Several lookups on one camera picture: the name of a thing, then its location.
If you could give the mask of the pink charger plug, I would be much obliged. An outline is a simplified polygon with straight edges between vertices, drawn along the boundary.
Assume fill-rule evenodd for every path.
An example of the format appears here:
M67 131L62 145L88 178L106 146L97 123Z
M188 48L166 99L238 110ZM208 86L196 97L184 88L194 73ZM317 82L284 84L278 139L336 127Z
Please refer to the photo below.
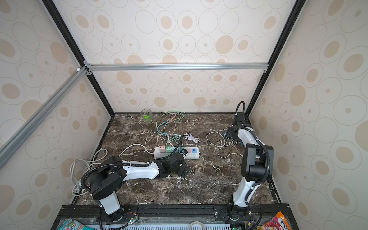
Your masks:
M159 151L166 152L166 146L165 145L159 146Z

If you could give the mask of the teal charger plug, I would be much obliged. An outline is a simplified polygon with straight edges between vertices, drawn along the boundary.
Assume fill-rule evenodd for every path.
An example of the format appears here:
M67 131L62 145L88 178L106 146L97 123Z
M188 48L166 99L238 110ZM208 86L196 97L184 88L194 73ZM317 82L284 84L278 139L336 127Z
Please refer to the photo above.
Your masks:
M180 147L179 147L179 146L176 146L176 147L172 150L172 153L179 152L179 150L180 150Z

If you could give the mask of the multicolour white power strip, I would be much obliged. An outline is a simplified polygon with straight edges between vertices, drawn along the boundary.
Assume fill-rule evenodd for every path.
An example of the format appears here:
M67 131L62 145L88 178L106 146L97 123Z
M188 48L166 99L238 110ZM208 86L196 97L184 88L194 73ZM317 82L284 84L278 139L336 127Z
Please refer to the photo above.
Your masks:
M197 160L200 157L200 152L198 147L180 147L179 152L184 156L187 160ZM170 156L172 153L160 152L159 147L156 147L154 150L153 157L154 159L163 158Z

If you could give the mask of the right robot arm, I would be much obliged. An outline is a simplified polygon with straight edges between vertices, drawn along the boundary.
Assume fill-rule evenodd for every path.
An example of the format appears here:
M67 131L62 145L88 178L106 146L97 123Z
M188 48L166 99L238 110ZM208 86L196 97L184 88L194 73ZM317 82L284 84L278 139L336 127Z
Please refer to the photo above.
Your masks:
M257 137L245 108L238 111L241 106L245 106L244 101L238 103L233 123L224 134L234 144L245 147L241 161L242 180L228 204L231 213L247 211L257 188L272 177L273 171L274 149Z

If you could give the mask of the green charger plug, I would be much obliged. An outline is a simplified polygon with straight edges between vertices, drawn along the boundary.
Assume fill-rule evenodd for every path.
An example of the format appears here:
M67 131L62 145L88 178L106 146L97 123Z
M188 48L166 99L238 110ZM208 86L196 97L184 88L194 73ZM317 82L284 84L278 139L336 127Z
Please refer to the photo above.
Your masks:
M172 149L171 146L166 146L165 151L166 151L166 153L172 153L173 149Z

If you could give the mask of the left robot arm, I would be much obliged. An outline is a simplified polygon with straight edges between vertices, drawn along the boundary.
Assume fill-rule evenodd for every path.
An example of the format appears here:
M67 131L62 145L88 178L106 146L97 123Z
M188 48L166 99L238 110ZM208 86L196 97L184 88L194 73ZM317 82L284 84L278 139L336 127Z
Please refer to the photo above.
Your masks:
M187 150L182 148L183 135L171 154L149 163L126 162L115 155L84 173L80 184L100 203L107 215L122 213L116 192L123 182L136 179L163 179L172 173L186 178L190 168L186 165Z

